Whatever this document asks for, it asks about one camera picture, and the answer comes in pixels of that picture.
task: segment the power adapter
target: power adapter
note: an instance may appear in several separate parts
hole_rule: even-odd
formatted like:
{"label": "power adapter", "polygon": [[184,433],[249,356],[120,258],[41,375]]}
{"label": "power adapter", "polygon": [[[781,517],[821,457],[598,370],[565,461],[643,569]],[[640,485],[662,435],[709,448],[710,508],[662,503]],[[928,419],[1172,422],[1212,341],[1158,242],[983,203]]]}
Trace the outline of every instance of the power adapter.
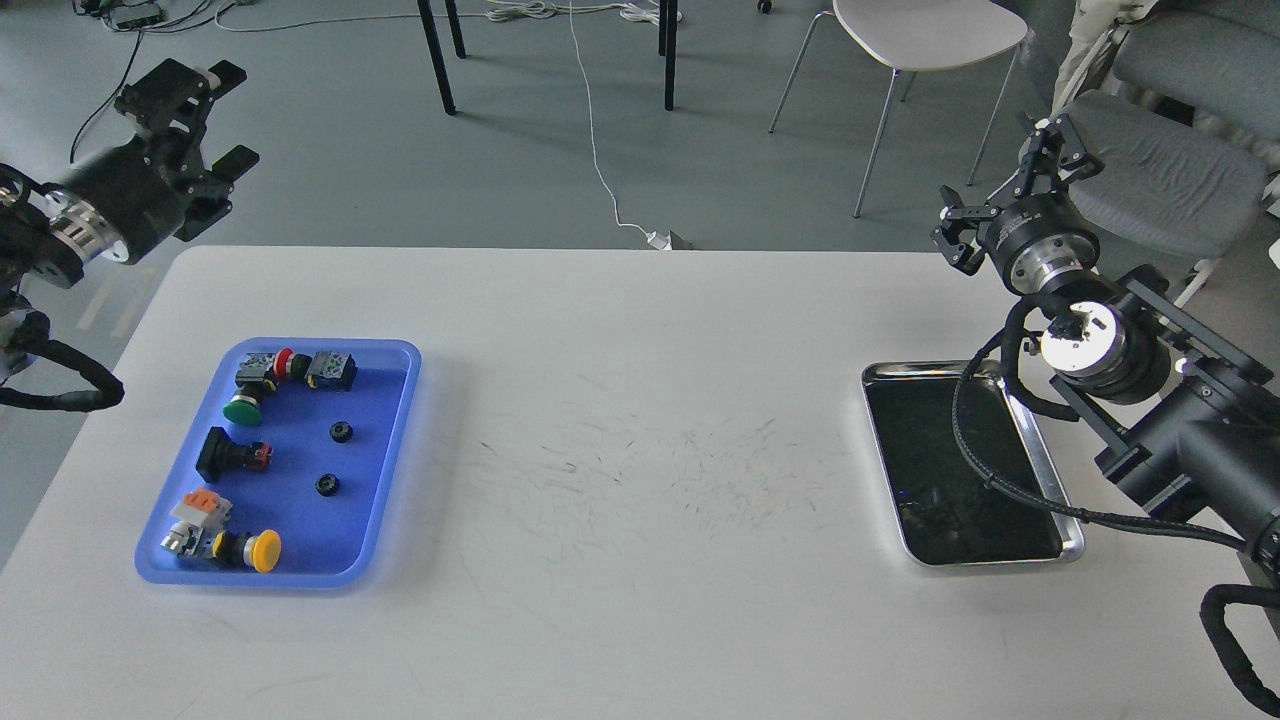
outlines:
{"label": "power adapter", "polygon": [[159,5],[123,5],[111,10],[111,23],[120,29],[151,27],[164,20],[164,10]]}
{"label": "power adapter", "polygon": [[694,246],[675,231],[645,233],[649,247],[654,250],[692,250]]}

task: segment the gray chair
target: gray chair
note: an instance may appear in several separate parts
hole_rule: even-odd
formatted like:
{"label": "gray chair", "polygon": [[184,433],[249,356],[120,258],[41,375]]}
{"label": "gray chair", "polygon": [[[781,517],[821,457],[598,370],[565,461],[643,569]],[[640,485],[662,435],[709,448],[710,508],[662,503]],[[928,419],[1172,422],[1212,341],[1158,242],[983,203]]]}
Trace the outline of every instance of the gray chair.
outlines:
{"label": "gray chair", "polygon": [[[1280,138],[1280,14],[1248,6],[1256,4],[1204,3],[1152,15],[1129,31],[1112,72],[1260,137]],[[1071,200],[1103,231],[1194,263],[1199,274],[1179,297],[1184,302],[1257,219],[1266,164],[1098,90],[1062,113],[1106,163],[1102,173],[1071,186]]]}

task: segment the white table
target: white table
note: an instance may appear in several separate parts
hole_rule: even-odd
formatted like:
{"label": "white table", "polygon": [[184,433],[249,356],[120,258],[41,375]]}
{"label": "white table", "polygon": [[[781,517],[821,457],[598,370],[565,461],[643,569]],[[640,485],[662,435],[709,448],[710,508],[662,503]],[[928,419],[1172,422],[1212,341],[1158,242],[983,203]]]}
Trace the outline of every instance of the white table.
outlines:
{"label": "white table", "polygon": [[[1074,564],[940,573],[899,546],[858,377],[965,357],[1010,302],[924,255],[188,250],[0,574],[0,716],[1252,716],[1196,618],[1243,578],[1226,551],[1089,528]],[[155,493],[259,334],[422,350],[374,564],[147,584]],[[1044,430],[1073,500],[1130,509],[1096,439]],[[1261,614],[1235,626],[1280,666]]]}

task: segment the metal tray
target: metal tray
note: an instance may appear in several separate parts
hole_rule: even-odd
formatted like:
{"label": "metal tray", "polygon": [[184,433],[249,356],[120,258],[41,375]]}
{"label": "metal tray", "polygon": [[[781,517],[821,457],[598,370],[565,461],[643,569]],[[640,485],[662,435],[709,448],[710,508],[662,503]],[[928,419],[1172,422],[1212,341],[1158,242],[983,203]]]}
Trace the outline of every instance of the metal tray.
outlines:
{"label": "metal tray", "polygon": [[[1080,528],[1080,523],[1074,518],[1065,518],[1057,514],[1051,514],[1052,528],[1056,529],[1059,543],[1046,543],[1046,548],[1056,550],[1057,552],[1039,552],[1038,557],[1025,557],[1025,559],[982,559],[972,561],[937,561],[937,559],[922,559],[915,551],[913,551],[911,542],[909,539],[909,533],[904,527],[904,506],[905,501],[895,488],[893,482],[890,479],[888,462],[884,457],[886,438],[881,437],[881,429],[877,428],[877,419],[872,410],[872,392],[874,387],[882,383],[946,383],[947,387],[954,387],[955,380],[960,377],[964,369],[965,361],[920,361],[920,363],[878,363],[868,366],[863,372],[863,396],[867,400],[867,413],[868,420],[872,425],[872,433],[876,437],[877,450],[881,456],[881,468],[884,471],[884,483],[888,489],[893,502],[895,502],[895,515],[897,516],[899,538],[902,547],[906,550],[908,555],[920,562],[922,565],[937,568],[937,566],[957,566],[957,565],[1021,565],[1021,564],[1043,564],[1043,562],[1064,562],[1071,561],[1080,556],[1084,551],[1084,533]],[[1044,439],[1039,433],[1039,428],[1036,424],[1034,415],[1027,410],[1021,404],[1014,400],[1005,389],[1004,382],[1000,379],[1000,366],[993,361],[983,363],[978,373],[974,375],[974,382],[982,383],[988,391],[1002,398],[1004,409],[1007,409],[1009,419],[1012,423],[1012,428],[1020,442],[1020,450],[1025,452],[1025,460],[1028,461],[1032,474],[1034,475],[1034,483],[1038,486],[1039,492],[1043,497],[1053,500],[1061,503],[1068,503],[1066,493],[1062,489],[1062,484],[1059,479],[1057,470],[1053,466],[1053,461],[1050,459],[1048,450],[1044,447]],[[925,442],[925,443],[952,443],[951,448],[955,450],[955,455],[959,456],[959,448],[955,448],[954,439],[950,432],[950,404],[947,404],[947,410],[945,411],[945,418],[938,419],[938,423],[946,424],[946,432],[932,432],[925,437],[913,439],[913,442]],[[980,487],[980,479],[977,473],[973,473],[968,468],[965,471],[972,474],[973,483]],[[997,496],[997,491],[983,491],[989,492],[991,496]],[[1006,498],[1000,496],[998,500],[1005,502]]]}

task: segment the metal chair leg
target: metal chair leg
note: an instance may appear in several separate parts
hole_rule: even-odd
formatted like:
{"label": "metal chair leg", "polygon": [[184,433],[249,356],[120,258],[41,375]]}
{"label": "metal chair leg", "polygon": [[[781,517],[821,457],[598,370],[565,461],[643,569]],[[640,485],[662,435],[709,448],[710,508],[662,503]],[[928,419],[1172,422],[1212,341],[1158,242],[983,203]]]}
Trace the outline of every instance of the metal chair leg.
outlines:
{"label": "metal chair leg", "polygon": [[453,36],[453,54],[458,58],[466,58],[467,47],[462,44],[462,23],[458,22],[457,0],[444,0],[444,12],[449,15],[449,35]]}
{"label": "metal chair leg", "polygon": [[899,95],[897,97],[899,102],[906,102],[906,94],[911,92],[911,83],[915,82],[915,76],[918,74],[920,73],[913,70],[911,74],[906,78],[906,85],[902,86],[902,95]]}
{"label": "metal chair leg", "polygon": [[676,19],[680,17],[680,0],[664,0],[667,3],[667,72],[663,82],[662,106],[667,110],[676,108]]}
{"label": "metal chair leg", "polygon": [[667,0],[658,0],[658,54],[667,54],[667,23],[671,22],[671,8]]}
{"label": "metal chair leg", "polygon": [[769,123],[769,132],[773,132],[773,128],[778,124],[778,115],[782,114],[782,105],[786,104],[787,95],[791,92],[791,83],[796,79],[796,70],[800,69],[800,60],[804,60],[804,51],[809,49],[809,41],[813,40],[813,28],[818,24],[818,18],[823,15],[835,17],[835,13],[831,10],[823,10],[814,15],[813,20],[809,23],[809,32],[805,33],[804,42],[800,44],[800,54],[796,55],[796,61],[791,65],[791,74],[787,76],[787,86],[782,88],[782,100],[778,100],[778,109],[773,111],[773,122]]}
{"label": "metal chair leg", "polygon": [[897,85],[897,76],[902,70],[893,68],[893,74],[888,81],[888,92],[884,95],[884,111],[881,113],[881,126],[876,128],[876,141],[872,142],[872,156],[867,160],[867,174],[863,176],[863,187],[858,191],[858,205],[854,206],[854,217],[863,217],[863,199],[867,197],[867,183],[872,179],[872,168],[876,167],[876,155],[879,152],[879,141],[884,135],[884,122],[888,120],[888,109],[893,105],[893,86]]}
{"label": "metal chair leg", "polygon": [[449,74],[444,69],[444,54],[440,51],[440,36],[435,32],[435,18],[431,15],[431,0],[417,0],[417,12],[422,15],[422,31],[426,33],[426,47],[431,53],[431,67],[435,68],[435,82],[440,87],[440,102],[447,115],[458,114],[453,106],[453,91],[449,88]]}
{"label": "metal chair leg", "polygon": [[987,151],[987,140],[991,138],[991,128],[996,124],[996,114],[1000,113],[1000,102],[1005,99],[1005,90],[1009,88],[1009,78],[1014,77],[1014,65],[1018,64],[1018,51],[1020,47],[1014,47],[1014,56],[1009,60],[1009,70],[1005,72],[1005,82],[1000,85],[1000,95],[996,96],[996,105],[991,109],[991,119],[987,120],[987,131],[982,133],[982,142],[978,143],[978,156],[973,159],[973,168],[969,170],[969,179],[965,184],[973,184],[974,176],[978,174],[978,163],[982,163],[982,155]]}

